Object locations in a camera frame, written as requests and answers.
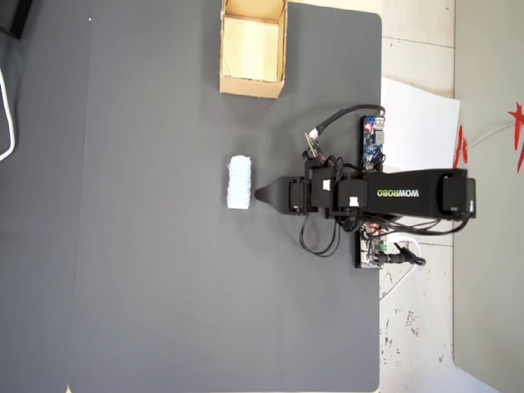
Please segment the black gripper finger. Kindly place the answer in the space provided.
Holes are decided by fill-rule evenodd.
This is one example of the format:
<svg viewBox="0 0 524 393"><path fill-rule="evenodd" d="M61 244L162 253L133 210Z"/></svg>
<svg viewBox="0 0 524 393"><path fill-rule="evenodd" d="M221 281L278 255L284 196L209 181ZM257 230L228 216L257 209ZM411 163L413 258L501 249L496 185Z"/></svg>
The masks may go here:
<svg viewBox="0 0 524 393"><path fill-rule="evenodd" d="M289 178L279 177L255 190L255 199L272 206L280 214L289 213Z"/></svg>

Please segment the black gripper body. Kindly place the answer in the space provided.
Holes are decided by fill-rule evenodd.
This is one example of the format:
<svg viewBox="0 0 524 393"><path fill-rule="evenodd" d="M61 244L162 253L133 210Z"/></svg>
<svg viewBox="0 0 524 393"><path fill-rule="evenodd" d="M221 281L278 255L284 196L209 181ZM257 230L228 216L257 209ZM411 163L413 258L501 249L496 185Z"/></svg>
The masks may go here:
<svg viewBox="0 0 524 393"><path fill-rule="evenodd" d="M317 159L305 160L304 176L292 178L288 183L287 207L291 215L320 213L325 219L330 219L332 165L321 164Z"/></svg>

